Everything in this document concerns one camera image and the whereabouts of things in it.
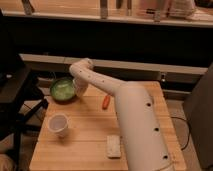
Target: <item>white paper cup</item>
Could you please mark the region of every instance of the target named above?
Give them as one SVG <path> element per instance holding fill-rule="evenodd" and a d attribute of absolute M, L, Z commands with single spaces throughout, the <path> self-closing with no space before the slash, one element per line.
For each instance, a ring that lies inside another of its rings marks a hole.
<path fill-rule="evenodd" d="M 59 138 L 65 137 L 68 132 L 68 118 L 64 114 L 55 114 L 48 121 L 48 129 L 56 134 Z"/>

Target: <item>bowl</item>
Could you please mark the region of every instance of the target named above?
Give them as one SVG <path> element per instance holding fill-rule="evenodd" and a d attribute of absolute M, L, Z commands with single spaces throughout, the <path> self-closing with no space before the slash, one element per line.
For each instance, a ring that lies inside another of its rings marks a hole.
<path fill-rule="evenodd" d="M 50 86 L 50 94 L 56 101 L 65 102 L 75 96 L 72 78 L 65 77 L 55 80 Z"/>

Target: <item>carrot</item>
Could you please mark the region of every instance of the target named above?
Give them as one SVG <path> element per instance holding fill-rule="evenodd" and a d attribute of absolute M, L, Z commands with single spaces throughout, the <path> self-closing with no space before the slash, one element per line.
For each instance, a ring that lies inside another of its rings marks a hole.
<path fill-rule="evenodd" d="M 109 106 L 109 103 L 110 103 L 110 95 L 106 95 L 102 103 L 102 109 L 106 110 Z"/>

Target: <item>wooden tabletop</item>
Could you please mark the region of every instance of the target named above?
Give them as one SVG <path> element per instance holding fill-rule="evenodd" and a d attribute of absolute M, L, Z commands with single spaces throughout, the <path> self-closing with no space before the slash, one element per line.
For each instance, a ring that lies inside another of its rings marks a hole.
<path fill-rule="evenodd" d="M 180 150 L 161 87 L 158 82 L 141 82 L 154 97 L 154 108 L 176 171 L 185 171 L 186 164 Z M 36 144 L 31 171 L 127 171 L 123 144 L 121 158 L 106 155 L 108 135 L 120 135 L 113 98 L 107 110 L 101 105 L 106 93 L 89 86 L 84 96 L 66 104 L 48 98 L 49 107 Z M 64 113 L 69 118 L 69 135 L 58 139 L 47 129 L 49 117 Z"/>

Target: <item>black chair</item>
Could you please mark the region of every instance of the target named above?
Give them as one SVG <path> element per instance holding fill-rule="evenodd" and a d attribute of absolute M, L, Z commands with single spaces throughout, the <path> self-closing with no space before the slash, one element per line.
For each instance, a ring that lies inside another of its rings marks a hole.
<path fill-rule="evenodd" d="M 16 52 L 4 20 L 0 11 L 0 140 L 13 134 L 10 157 L 18 165 L 21 134 L 27 131 L 40 131 L 39 126 L 27 124 L 27 121 L 41 107 L 46 109 L 48 102 L 36 86 L 38 82 L 36 75 Z M 19 111 L 26 100 L 39 100 L 39 102 L 23 115 Z"/>

